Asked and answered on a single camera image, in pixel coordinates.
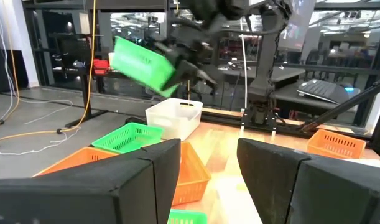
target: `monitor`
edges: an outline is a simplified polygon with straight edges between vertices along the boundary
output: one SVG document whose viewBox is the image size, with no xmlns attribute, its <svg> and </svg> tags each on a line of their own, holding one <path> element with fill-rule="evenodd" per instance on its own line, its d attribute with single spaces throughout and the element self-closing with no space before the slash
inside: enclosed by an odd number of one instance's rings
<svg viewBox="0 0 380 224">
<path fill-rule="evenodd" d="M 291 2 L 292 17 L 289 19 L 288 26 L 281 32 L 279 49 L 300 52 L 316 0 L 291 0 Z"/>
</svg>

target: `laptop keyboard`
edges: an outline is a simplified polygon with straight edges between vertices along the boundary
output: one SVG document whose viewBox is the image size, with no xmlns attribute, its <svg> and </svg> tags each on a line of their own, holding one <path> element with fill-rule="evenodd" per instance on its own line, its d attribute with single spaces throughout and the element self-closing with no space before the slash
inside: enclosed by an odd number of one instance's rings
<svg viewBox="0 0 380 224">
<path fill-rule="evenodd" d="M 299 90 L 316 96 L 329 98 L 335 91 L 336 87 L 337 85 L 334 83 L 322 80 L 310 80 L 306 82 L 306 84 L 301 84 Z"/>
</svg>

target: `white cable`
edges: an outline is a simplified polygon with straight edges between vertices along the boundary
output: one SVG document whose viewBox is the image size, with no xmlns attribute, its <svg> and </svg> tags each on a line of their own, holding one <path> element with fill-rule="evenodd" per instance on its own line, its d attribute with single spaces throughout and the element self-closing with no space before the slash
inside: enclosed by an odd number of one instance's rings
<svg viewBox="0 0 380 224">
<path fill-rule="evenodd" d="M 4 69 L 6 71 L 7 77 L 10 78 L 9 72 L 8 72 L 8 69 L 7 69 L 7 50 L 6 50 L 6 44 L 4 42 L 4 33 L 3 33 L 3 25 L 2 25 L 2 22 L 1 22 L 1 18 L 0 18 L 0 36 L 1 36 L 2 44 L 3 44 L 3 49 L 4 49 Z M 9 88 L 10 88 L 10 106 L 9 106 L 9 109 L 7 109 L 7 111 L 1 117 L 0 120 L 4 119 L 4 117 L 10 112 L 10 110 L 11 110 L 11 108 L 13 106 L 13 93 L 12 92 L 14 90 L 14 87 L 11 86 L 10 82 L 9 82 Z"/>
<path fill-rule="evenodd" d="M 0 152 L 0 155 L 4 155 L 4 156 L 21 156 L 21 155 L 30 154 L 30 153 L 42 152 L 43 150 L 49 149 L 51 147 L 57 147 L 57 146 L 63 144 L 64 142 L 66 142 L 67 140 L 69 140 L 72 136 L 78 134 L 78 131 L 80 129 L 81 129 L 81 127 L 78 127 L 78 129 L 75 131 L 75 133 L 71 134 L 69 137 L 67 137 L 66 133 L 63 133 L 65 135 L 65 139 L 62 139 L 60 141 L 51 141 L 50 143 L 57 143 L 57 144 L 46 146 L 46 147 L 44 147 L 42 149 L 39 149 L 39 150 L 32 150 L 32 151 L 21 152 L 21 153 Z"/>
<path fill-rule="evenodd" d="M 241 24 L 241 31 L 243 31 L 242 26 L 242 18 L 239 19 L 239 23 Z M 241 34 L 242 37 L 242 51 L 244 54 L 244 69 L 245 69 L 245 109 L 248 105 L 248 67 L 246 66 L 246 52 L 245 52 L 245 40 L 244 40 L 244 34 Z"/>
<path fill-rule="evenodd" d="M 0 36 L 1 36 L 2 45 L 3 45 L 3 49 L 4 49 L 4 69 L 6 71 L 7 79 L 9 80 L 9 88 L 10 88 L 10 106 L 9 106 L 9 109 L 7 109 L 7 111 L 5 112 L 5 114 L 1 117 L 1 119 L 4 119 L 4 117 L 10 112 L 10 110 L 13 106 L 13 94 L 14 94 L 14 96 L 16 96 L 17 99 L 18 99 L 18 96 L 17 96 L 16 90 L 14 89 L 14 82 L 9 75 L 8 64 L 7 64 L 7 50 L 6 50 L 6 43 L 4 41 L 4 31 L 3 31 L 3 24 L 1 22 L 1 18 L 0 18 Z M 26 102 L 26 103 L 51 103 L 51 102 L 69 102 L 70 103 L 70 106 L 66 106 L 64 108 L 55 110 L 55 111 L 53 111 L 53 112 L 51 112 L 51 113 L 49 113 L 49 114 L 47 114 L 41 118 L 37 118 L 37 119 L 35 119 L 33 121 L 29 121 L 25 124 L 30 124 L 30 123 L 36 122 L 36 121 L 44 119 L 44 118 L 46 118 L 46 117 L 48 117 L 48 116 L 50 116 L 56 112 L 65 110 L 65 109 L 73 106 L 73 102 L 70 100 L 50 100 L 50 101 L 26 101 L 23 99 L 20 99 L 20 100 L 22 102 Z"/>
<path fill-rule="evenodd" d="M 9 79 L 9 84 L 10 84 L 10 85 L 13 85 L 13 82 L 12 82 L 11 77 L 10 77 L 10 76 L 7 76 L 7 78 Z M 45 116 L 42 116 L 42 117 L 37 118 L 37 119 L 34 119 L 34 120 L 32 120 L 32 121 L 28 121 L 28 122 L 26 122 L 26 123 L 24 123 L 24 124 L 30 124 L 30 123 L 33 123 L 33 122 L 39 121 L 39 120 L 44 119 L 44 118 L 46 118 L 46 117 L 48 117 L 48 116 L 50 116 L 50 115 L 52 115 L 52 114 L 54 114 L 54 113 L 57 113 L 57 112 L 59 112 L 59 111 L 65 110 L 65 109 L 68 109 L 68 108 L 70 108 L 70 107 L 73 106 L 73 102 L 70 101 L 70 100 L 27 101 L 27 100 L 23 100 L 22 98 L 20 98 L 20 101 L 25 102 L 25 103 L 35 103 L 35 104 L 37 104 L 37 103 L 53 103 L 53 102 L 68 102 L 68 103 L 70 104 L 70 105 L 68 105 L 68 106 L 66 106 L 66 107 L 64 107 L 64 108 L 57 109 L 57 110 L 55 110 L 55 111 L 53 111 L 53 112 L 51 112 L 51 113 L 49 113 L 49 114 L 47 114 L 47 115 L 45 115 Z"/>
<path fill-rule="evenodd" d="M 42 117 L 37 118 L 37 119 L 34 119 L 34 120 L 32 120 L 32 121 L 28 121 L 28 122 L 24 123 L 24 125 L 25 125 L 25 124 L 30 124 L 30 123 L 33 123 L 33 122 L 36 122 L 36 121 L 39 121 L 39 120 L 41 120 L 41 119 L 44 119 L 44 118 L 46 118 L 46 117 L 48 117 L 48 116 L 50 116 L 50 115 L 52 115 L 52 114 L 54 114 L 54 113 L 57 113 L 57 112 L 59 112 L 59 111 L 65 110 L 65 109 L 68 109 L 68 108 L 70 108 L 70 107 L 73 105 L 72 101 L 70 101 L 70 100 L 49 100 L 49 101 L 35 101 L 35 102 L 24 101 L 24 100 L 21 100 L 21 101 L 26 102 L 26 103 L 52 103 L 52 102 L 59 102 L 59 101 L 67 101 L 67 102 L 70 103 L 70 105 L 68 105 L 68 106 L 66 106 L 66 107 L 60 108 L 60 109 L 58 109 L 58 110 L 55 110 L 55 111 L 53 111 L 53 112 L 51 112 L 51 113 L 49 113 L 49 114 L 47 114 L 47 115 L 45 115 L 45 116 L 42 116 Z"/>
</svg>

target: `wooden table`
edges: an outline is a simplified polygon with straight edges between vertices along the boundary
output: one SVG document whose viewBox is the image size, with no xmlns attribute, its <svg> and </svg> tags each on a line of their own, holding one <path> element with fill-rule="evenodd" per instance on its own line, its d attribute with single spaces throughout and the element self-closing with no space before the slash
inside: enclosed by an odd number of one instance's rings
<svg viewBox="0 0 380 224">
<path fill-rule="evenodd" d="M 279 146 L 306 151 L 307 139 L 277 134 L 271 142 L 270 135 L 245 131 L 244 138 L 269 142 Z M 199 202 L 175 206 L 174 209 L 194 210 L 208 215 L 209 224 L 260 223 L 259 216 L 241 176 L 236 157 L 240 128 L 201 123 L 188 137 L 212 179 Z M 380 159 L 371 150 L 363 158 Z"/>
</svg>

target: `gray carpet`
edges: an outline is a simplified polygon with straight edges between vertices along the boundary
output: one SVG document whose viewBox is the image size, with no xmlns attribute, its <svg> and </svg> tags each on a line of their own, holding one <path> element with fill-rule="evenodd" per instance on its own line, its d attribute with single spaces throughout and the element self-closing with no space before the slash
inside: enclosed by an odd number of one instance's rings
<svg viewBox="0 0 380 224">
<path fill-rule="evenodd" d="M 7 110 L 9 104 L 10 97 L 0 95 L 0 116 Z M 40 121 L 24 125 L 28 121 L 32 121 L 63 107 L 65 106 L 53 103 L 41 105 L 21 103 L 11 118 L 4 125 L 0 126 L 0 138 L 31 131 L 56 130 L 63 127 L 65 123 L 80 118 L 83 113 L 82 108 L 71 107 L 56 112 Z M 30 177 L 122 126 L 126 118 L 127 116 L 124 115 L 107 113 L 83 123 L 82 128 L 76 136 L 57 147 L 21 156 L 0 155 L 0 178 Z M 0 142 L 0 152 L 20 153 L 39 150 L 51 145 L 50 141 L 61 139 L 64 139 L 64 135 L 62 134 L 40 134 L 8 139 Z"/>
<path fill-rule="evenodd" d="M 24 97 L 40 100 L 71 100 L 74 105 L 83 106 L 83 98 L 80 91 L 56 90 L 53 88 L 32 88 L 20 91 Z M 94 109 L 118 111 L 120 113 L 135 114 L 145 116 L 145 110 L 158 102 L 151 100 L 136 100 L 123 98 L 120 96 L 91 95 L 91 106 Z"/>
</svg>

